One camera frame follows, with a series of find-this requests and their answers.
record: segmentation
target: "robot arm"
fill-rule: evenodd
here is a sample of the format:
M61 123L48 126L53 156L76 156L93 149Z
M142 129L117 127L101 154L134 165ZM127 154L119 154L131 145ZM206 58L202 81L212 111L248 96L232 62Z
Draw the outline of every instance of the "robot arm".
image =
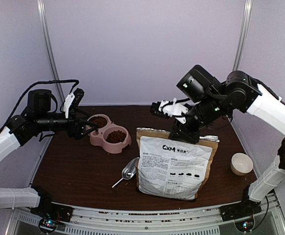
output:
M199 131L234 109L257 116L285 135L285 103L261 81L242 71L230 73L220 83L200 65L194 66L177 84L195 105L175 100L153 103L151 113L163 118L175 117L172 140L197 143ZM242 201L220 208L224 221L261 211L260 202L285 179L285 139L271 166L243 193Z
M36 84L57 82L38 82ZM75 82L76 85L78 84L78 80L63 80L59 82ZM17 105L26 92L20 97ZM84 91L79 88L74 92L71 91L62 105L63 110L57 113L57 101L50 90L30 91L28 93L27 107L22 114L12 117L12 112L2 130L0 130L0 162L39 133L41 133L41 141L43 139L42 133L45 131L54 133L66 131L69 137L80 140L96 130L98 126L88 121L90 115L78 108L83 96ZM56 103L56 110L50 112L52 99ZM77 113L83 114L84 117L76 117ZM86 131L85 125L89 125L92 128ZM53 220L56 220L58 213L63 213L61 217L64 221L69 221L70 216L68 214L71 214L71 208L65 206L58 208L58 205L51 202L52 196L42 188L0 188L0 208L30 207L33 208L32 211L35 214L40 215L42 218L46 217Z

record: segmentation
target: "white bowl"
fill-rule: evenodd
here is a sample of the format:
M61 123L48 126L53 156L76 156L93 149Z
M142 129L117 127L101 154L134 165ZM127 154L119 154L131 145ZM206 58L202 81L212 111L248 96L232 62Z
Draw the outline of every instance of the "white bowl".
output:
M246 175L253 170L253 162L244 153L236 153L231 158L231 170L236 175Z

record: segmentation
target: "pink double pet bowl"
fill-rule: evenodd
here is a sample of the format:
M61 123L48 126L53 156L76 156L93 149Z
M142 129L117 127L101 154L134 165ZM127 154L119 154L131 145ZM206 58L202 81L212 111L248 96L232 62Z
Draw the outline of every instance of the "pink double pet bowl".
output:
M93 131L89 134L90 143L92 145L101 146L105 151L107 151L108 153L112 153L112 154L121 153L123 148L125 148L127 145L131 145L132 139L128 131L126 130L126 128L112 123L110 118L104 114L93 115L88 119L88 121L94 117L105 118L107 120L107 124L104 127L99 128L98 131ZM119 143L107 142L106 139L108 135L112 133L113 131L122 131L126 133L125 140Z

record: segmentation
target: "light purple backdrop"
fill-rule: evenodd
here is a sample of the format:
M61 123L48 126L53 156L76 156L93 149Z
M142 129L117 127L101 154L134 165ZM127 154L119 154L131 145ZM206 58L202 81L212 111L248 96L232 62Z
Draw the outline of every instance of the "light purple backdrop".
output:
M51 79L37 2L0 0L0 127L30 84ZM43 145L35 138L2 161L0 187L27 187ZM0 210L0 235L10 213Z
M244 1L52 0L45 7L60 78L81 81L83 105L119 105L184 97L176 84L195 64L225 80Z

